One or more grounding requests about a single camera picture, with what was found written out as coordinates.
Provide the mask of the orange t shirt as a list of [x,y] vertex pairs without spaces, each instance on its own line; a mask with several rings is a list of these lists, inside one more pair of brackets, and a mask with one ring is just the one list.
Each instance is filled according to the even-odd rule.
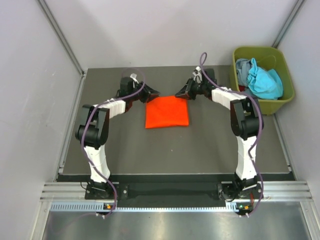
[[188,127],[188,102],[175,96],[161,96],[145,107],[145,128]]

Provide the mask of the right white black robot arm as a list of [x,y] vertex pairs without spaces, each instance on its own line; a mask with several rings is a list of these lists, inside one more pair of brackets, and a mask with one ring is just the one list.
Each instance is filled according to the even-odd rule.
[[256,145],[263,129],[263,118],[257,101],[234,93],[227,87],[216,88],[207,80],[198,82],[188,79],[174,96],[185,100],[195,100],[203,95],[230,111],[230,126],[237,139],[237,167],[231,185],[223,186],[220,197],[228,202],[245,198],[252,190],[261,190],[255,166]]

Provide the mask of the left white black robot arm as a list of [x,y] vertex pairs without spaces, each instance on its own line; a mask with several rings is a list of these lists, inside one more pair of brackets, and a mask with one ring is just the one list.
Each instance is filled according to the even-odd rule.
[[105,153],[110,119],[126,113],[134,101],[148,103],[159,95],[160,92],[144,82],[132,81],[121,86],[115,97],[100,104],[82,106],[75,138],[79,140],[90,166],[90,180],[85,189],[86,200],[106,200],[115,196],[116,189],[110,180],[111,171]]

